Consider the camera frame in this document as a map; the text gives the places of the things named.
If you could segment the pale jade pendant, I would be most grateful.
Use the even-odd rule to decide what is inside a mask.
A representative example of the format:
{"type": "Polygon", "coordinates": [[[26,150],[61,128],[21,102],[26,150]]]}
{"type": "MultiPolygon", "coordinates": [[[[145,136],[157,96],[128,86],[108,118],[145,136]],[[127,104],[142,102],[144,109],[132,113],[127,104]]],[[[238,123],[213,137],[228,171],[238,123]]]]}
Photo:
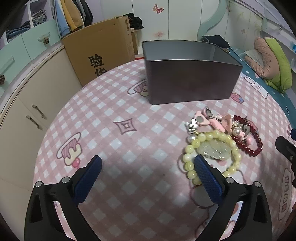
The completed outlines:
{"type": "Polygon", "coordinates": [[[205,141],[197,148],[197,153],[207,158],[225,161],[231,157],[231,148],[217,139],[205,141]]]}

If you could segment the pink charm keychain cluster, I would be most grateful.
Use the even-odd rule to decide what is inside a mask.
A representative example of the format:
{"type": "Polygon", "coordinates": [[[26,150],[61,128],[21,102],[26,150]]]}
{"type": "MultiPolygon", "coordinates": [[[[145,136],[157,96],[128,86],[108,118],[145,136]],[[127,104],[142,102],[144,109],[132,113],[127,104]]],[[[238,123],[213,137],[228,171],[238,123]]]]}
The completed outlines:
{"type": "Polygon", "coordinates": [[[255,139],[251,137],[251,130],[256,128],[246,118],[230,114],[214,115],[207,106],[202,111],[197,111],[190,122],[185,123],[189,134],[193,134],[199,126],[210,126],[214,130],[234,136],[246,146],[252,145],[255,139]]]}

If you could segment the pink and green quilt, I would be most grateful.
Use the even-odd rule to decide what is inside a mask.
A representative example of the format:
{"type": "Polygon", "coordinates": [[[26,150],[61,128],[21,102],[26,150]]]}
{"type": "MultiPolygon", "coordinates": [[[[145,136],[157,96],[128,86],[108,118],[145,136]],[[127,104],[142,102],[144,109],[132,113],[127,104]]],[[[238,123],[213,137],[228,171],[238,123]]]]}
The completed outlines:
{"type": "Polygon", "coordinates": [[[274,38],[258,37],[254,41],[254,50],[262,58],[263,64],[246,55],[244,59],[247,64],[268,86],[284,94],[292,87],[292,71],[280,44],[274,38]]]}

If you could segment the bed with teal sheet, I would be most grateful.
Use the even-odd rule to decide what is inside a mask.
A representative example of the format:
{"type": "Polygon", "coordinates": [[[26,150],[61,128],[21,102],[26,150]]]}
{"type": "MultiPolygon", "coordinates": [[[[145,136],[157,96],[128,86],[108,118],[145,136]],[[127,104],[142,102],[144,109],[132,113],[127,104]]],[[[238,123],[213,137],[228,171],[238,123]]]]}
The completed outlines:
{"type": "Polygon", "coordinates": [[[254,70],[245,62],[244,52],[241,49],[230,48],[229,54],[242,64],[243,68],[241,72],[243,77],[252,79],[256,85],[261,86],[261,90],[264,89],[263,93],[268,93],[269,96],[272,96],[285,113],[292,128],[295,128],[295,107],[288,95],[286,93],[282,94],[278,92],[277,90],[268,86],[261,77],[258,77],[254,70]]]}

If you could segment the pink checkered tablecloth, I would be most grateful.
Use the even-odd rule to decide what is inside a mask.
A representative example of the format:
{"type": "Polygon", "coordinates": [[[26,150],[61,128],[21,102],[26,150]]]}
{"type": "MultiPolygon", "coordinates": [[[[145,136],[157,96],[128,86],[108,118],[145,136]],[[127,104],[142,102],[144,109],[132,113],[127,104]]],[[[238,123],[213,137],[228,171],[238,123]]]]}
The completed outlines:
{"type": "Polygon", "coordinates": [[[259,181],[266,193],[273,238],[295,202],[290,163],[275,148],[288,138],[289,111],[276,93],[244,70],[227,100],[151,105],[144,63],[121,65],[76,93],[57,114],[38,152],[34,181],[57,183],[94,155],[102,172],[79,208],[101,240],[195,240],[216,206],[186,176],[185,123],[204,107],[247,118],[263,143],[256,157],[242,153],[237,182],[259,181]]]}

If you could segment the cream curved cabinet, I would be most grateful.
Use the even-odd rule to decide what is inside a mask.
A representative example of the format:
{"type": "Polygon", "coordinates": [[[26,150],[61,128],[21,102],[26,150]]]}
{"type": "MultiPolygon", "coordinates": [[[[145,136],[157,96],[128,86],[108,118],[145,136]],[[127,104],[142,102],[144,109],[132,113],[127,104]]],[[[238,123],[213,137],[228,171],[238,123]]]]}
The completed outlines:
{"type": "Polygon", "coordinates": [[[1,115],[1,180],[31,190],[45,133],[81,84],[64,47],[25,79],[1,115]]]}

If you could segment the folded dark clothes on bed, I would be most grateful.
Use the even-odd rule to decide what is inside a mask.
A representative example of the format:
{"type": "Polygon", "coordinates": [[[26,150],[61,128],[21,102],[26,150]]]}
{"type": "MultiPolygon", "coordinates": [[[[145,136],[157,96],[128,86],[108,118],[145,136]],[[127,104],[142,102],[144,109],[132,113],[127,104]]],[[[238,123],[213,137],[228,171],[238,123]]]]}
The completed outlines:
{"type": "Polygon", "coordinates": [[[229,43],[221,35],[203,35],[201,41],[217,45],[218,47],[223,49],[230,49],[229,43]]]}

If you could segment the dark grey metal tin box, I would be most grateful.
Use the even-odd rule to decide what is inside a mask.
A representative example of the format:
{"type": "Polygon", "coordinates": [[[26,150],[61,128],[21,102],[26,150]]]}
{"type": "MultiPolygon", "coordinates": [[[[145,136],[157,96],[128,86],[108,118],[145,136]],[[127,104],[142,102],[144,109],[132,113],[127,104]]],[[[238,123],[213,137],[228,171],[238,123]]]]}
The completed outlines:
{"type": "Polygon", "coordinates": [[[150,104],[229,99],[242,64],[205,42],[142,42],[150,104]]]}

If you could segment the mint green drawer unit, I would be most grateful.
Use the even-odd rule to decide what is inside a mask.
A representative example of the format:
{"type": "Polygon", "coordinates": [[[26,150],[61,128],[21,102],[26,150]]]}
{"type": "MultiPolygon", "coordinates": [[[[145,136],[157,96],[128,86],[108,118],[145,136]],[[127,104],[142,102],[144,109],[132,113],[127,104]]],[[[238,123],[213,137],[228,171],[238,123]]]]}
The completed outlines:
{"type": "Polygon", "coordinates": [[[60,41],[56,22],[46,21],[18,35],[1,49],[1,94],[14,78],[41,53],[60,41]]]}

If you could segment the large cardboard box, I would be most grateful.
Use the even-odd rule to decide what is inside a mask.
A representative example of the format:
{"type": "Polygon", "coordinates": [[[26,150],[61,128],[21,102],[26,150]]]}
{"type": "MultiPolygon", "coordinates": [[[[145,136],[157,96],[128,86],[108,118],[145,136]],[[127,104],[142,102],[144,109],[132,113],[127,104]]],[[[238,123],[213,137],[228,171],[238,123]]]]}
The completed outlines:
{"type": "Polygon", "coordinates": [[[62,43],[82,86],[134,60],[132,33],[127,16],[84,27],[64,37],[62,43]]]}

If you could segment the white wardrobe with butterflies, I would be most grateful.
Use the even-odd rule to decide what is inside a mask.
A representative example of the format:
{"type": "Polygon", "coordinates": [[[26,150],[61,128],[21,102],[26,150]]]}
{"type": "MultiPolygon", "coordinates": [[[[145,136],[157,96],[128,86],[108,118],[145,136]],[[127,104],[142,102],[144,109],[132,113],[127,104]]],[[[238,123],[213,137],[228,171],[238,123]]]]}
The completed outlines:
{"type": "Polygon", "coordinates": [[[210,19],[219,1],[86,1],[93,22],[133,13],[144,28],[137,31],[138,53],[148,40],[197,40],[200,25],[210,19]]]}

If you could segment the small cardboard box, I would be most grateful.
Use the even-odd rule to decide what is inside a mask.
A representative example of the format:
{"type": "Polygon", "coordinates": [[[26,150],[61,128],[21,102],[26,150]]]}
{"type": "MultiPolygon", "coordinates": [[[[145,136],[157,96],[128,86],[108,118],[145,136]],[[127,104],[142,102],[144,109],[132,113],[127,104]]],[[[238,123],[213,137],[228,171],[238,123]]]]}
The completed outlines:
{"type": "Polygon", "coordinates": [[[134,55],[135,56],[138,55],[138,38],[137,38],[137,32],[138,32],[138,30],[135,30],[134,28],[131,29],[133,51],[134,51],[134,55]]]}

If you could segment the black clothes pile on boxes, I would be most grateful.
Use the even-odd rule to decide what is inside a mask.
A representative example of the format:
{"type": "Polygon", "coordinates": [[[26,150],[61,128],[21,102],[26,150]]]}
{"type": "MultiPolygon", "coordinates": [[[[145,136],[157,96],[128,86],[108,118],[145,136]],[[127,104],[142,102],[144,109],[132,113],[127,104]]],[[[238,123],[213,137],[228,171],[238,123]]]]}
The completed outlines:
{"type": "Polygon", "coordinates": [[[125,14],[128,17],[130,27],[134,30],[141,30],[144,28],[141,18],[135,16],[134,13],[125,14]]]}

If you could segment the hanging clothes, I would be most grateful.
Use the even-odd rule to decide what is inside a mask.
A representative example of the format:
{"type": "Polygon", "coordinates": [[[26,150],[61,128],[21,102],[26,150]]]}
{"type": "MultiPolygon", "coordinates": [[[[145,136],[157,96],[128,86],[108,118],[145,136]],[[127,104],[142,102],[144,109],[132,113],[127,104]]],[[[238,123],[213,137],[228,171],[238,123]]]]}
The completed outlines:
{"type": "Polygon", "coordinates": [[[53,0],[51,4],[60,39],[93,23],[93,14],[84,0],[53,0]]]}

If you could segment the purple cubby shelf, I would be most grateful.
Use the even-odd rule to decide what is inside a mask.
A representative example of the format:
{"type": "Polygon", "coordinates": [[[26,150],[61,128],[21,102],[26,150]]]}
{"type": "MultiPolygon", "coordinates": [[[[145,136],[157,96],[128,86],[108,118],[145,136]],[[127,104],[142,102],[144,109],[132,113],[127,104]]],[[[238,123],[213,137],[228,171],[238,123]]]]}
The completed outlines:
{"type": "Polygon", "coordinates": [[[53,18],[51,1],[27,1],[9,20],[1,41],[6,45],[20,34],[53,18]]]}

